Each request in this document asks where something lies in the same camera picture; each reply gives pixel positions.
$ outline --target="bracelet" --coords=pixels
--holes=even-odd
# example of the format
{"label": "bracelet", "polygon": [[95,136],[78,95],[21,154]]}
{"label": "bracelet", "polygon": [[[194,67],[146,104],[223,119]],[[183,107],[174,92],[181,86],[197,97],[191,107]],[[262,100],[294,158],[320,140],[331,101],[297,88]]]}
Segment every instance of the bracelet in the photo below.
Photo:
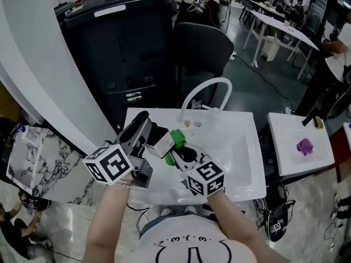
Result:
{"label": "bracelet", "polygon": [[123,186],[123,187],[126,187],[128,189],[132,188],[133,187],[133,184],[131,182],[125,182],[124,180],[118,180],[116,182],[116,184],[120,185],[120,186]]}

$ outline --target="gray floor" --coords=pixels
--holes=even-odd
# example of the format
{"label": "gray floor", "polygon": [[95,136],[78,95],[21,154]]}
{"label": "gray floor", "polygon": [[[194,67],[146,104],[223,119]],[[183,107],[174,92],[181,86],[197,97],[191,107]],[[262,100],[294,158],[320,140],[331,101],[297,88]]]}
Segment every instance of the gray floor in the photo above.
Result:
{"label": "gray floor", "polygon": [[[251,62],[257,42],[252,39],[246,51],[242,47],[247,36],[247,27],[242,27],[239,22],[240,10],[233,8],[230,17],[228,36],[234,42],[238,56],[241,56],[248,64]],[[274,84],[278,90],[291,99],[293,107],[296,108],[301,100],[307,85],[297,81],[299,69],[291,67],[286,63],[288,51],[280,49],[277,58],[273,62],[265,62],[258,59],[259,71],[262,75]],[[249,70],[239,59],[227,64],[224,77],[231,80],[233,92],[226,106],[227,110],[253,112],[257,129],[267,123],[268,112],[281,112],[288,102],[282,99],[275,90],[265,84],[259,75]],[[192,72],[190,77],[183,77],[183,97],[201,82],[212,78],[205,73]],[[206,102],[210,90],[200,96]],[[217,106],[224,96],[225,90],[219,86],[213,106]],[[343,115],[327,123],[330,132],[337,130],[343,122],[347,122]],[[311,176],[304,180],[288,185],[290,192],[289,199],[297,201],[293,212],[292,220],[284,237],[277,243],[269,243],[272,248],[293,262],[334,262],[337,252],[342,245],[344,227],[336,236],[336,244],[333,250],[329,250],[331,240],[324,240],[324,233],[330,220],[330,213],[334,209],[333,195],[339,193],[340,197],[347,197],[351,189],[351,177],[342,183],[336,182],[334,170],[324,172],[318,176]],[[6,210],[18,200],[18,189],[0,181],[0,201]],[[135,208],[145,207],[144,205],[130,204]],[[256,222],[256,214],[253,202],[238,203],[246,215]],[[84,253],[85,239],[90,221],[97,207],[84,207],[72,204],[60,204],[53,202],[52,206],[43,214],[42,221],[38,225],[38,233],[48,236],[54,244],[57,253],[70,256],[76,260],[82,260]],[[152,207],[147,216],[150,220],[157,217],[159,207]],[[127,209],[122,223],[120,241],[116,250],[116,262],[125,254],[136,248],[138,233],[135,227],[139,213]],[[31,217],[22,209],[19,214],[26,223]],[[146,224],[146,218],[140,221],[140,227]],[[332,226],[327,231],[326,237],[334,235],[336,229]],[[26,262],[14,250],[12,250],[0,233],[0,252],[4,262]],[[77,262],[62,255],[55,255],[57,262]]]}

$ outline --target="curved faucet spout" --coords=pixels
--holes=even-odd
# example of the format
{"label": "curved faucet spout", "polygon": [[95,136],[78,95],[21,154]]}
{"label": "curved faucet spout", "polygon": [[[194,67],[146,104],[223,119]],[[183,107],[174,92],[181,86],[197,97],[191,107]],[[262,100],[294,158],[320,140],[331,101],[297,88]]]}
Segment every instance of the curved faucet spout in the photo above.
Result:
{"label": "curved faucet spout", "polygon": [[231,94],[231,90],[232,90],[232,85],[231,82],[227,79],[227,78],[214,78],[214,79],[210,79],[208,81],[203,82],[202,84],[198,85],[195,89],[193,89],[188,96],[185,98],[183,105],[182,105],[182,109],[180,111],[180,114],[178,116],[178,122],[182,123],[184,120],[184,113],[185,113],[185,109],[188,106],[188,103],[190,102],[190,100],[202,89],[208,87],[209,85],[212,84],[216,84],[216,83],[225,83],[228,86],[228,90],[227,90],[227,94],[225,95],[222,104],[220,105],[219,108],[219,112],[223,110],[224,106],[227,104],[227,101],[229,99],[229,96]]}

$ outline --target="marble pattern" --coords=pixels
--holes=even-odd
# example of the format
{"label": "marble pattern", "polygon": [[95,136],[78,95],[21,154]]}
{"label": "marble pattern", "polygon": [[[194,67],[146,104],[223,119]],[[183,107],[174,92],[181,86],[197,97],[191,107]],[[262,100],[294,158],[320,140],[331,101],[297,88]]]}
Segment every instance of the marble pattern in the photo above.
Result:
{"label": "marble pattern", "polygon": [[91,205],[98,184],[83,157],[51,130],[26,127],[40,134],[40,142],[32,145],[17,133],[7,176],[33,196]]}
{"label": "marble pattern", "polygon": [[[323,237],[325,230],[332,222],[330,213],[334,208],[333,195],[338,192],[339,196],[343,198],[350,194],[351,176],[338,184],[335,170],[329,170],[290,184],[288,189],[290,192],[289,199],[297,201],[293,209],[292,220],[283,238],[276,243],[268,242],[269,245],[294,263],[334,262],[343,242],[345,225],[339,230],[336,245],[332,251],[329,251],[330,241],[325,241]],[[4,204],[6,210],[11,209],[18,200],[17,192],[18,189],[14,186],[0,181],[0,201]],[[137,209],[147,207],[147,205],[142,204],[130,205]],[[253,223],[256,222],[257,217],[252,201],[240,202],[237,205],[246,212],[245,215]],[[159,207],[151,207],[146,216],[149,220],[152,220],[158,216],[160,209]],[[53,202],[51,207],[43,213],[42,221],[38,224],[38,233],[49,237],[53,241],[55,252],[82,260],[88,228],[96,210],[96,205],[89,207]],[[120,262],[120,258],[136,248],[139,238],[136,222],[139,215],[140,213],[137,211],[126,209],[121,236],[116,249],[115,262]],[[26,223],[31,220],[27,211],[23,208],[18,217]],[[140,228],[146,223],[147,219],[142,217]],[[259,231],[263,237],[267,238],[263,229]],[[331,229],[327,236],[334,233],[335,229]],[[2,251],[4,252],[4,262],[27,262],[8,246],[0,232],[0,252]],[[59,254],[55,254],[55,258],[57,262],[62,263],[77,262]],[[31,262],[42,263],[44,261],[38,259]]]}

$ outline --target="person in white shirt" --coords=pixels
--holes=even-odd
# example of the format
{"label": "person in white shirt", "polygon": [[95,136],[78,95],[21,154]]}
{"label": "person in white shirt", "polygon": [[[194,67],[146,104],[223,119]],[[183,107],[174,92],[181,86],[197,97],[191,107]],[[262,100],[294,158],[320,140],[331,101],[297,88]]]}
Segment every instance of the person in white shirt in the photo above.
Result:
{"label": "person in white shirt", "polygon": [[330,51],[332,56],[319,60],[315,65],[317,70],[295,114],[306,116],[319,95],[325,93],[318,114],[321,119],[325,120],[337,100],[338,93],[346,88],[343,73],[344,67],[351,65],[351,11],[347,14],[347,23],[343,26],[338,40],[324,41],[322,46]]}
{"label": "person in white shirt", "polygon": [[[114,262],[132,177],[108,186],[89,227],[84,263]],[[257,228],[220,190],[207,198],[216,221],[185,213],[145,225],[137,248],[119,262],[283,263]]]}
{"label": "person in white shirt", "polygon": [[204,4],[194,8],[193,0],[183,0],[179,6],[179,12],[175,24],[180,22],[192,22],[208,26],[219,27],[218,10],[219,0],[204,0]]}

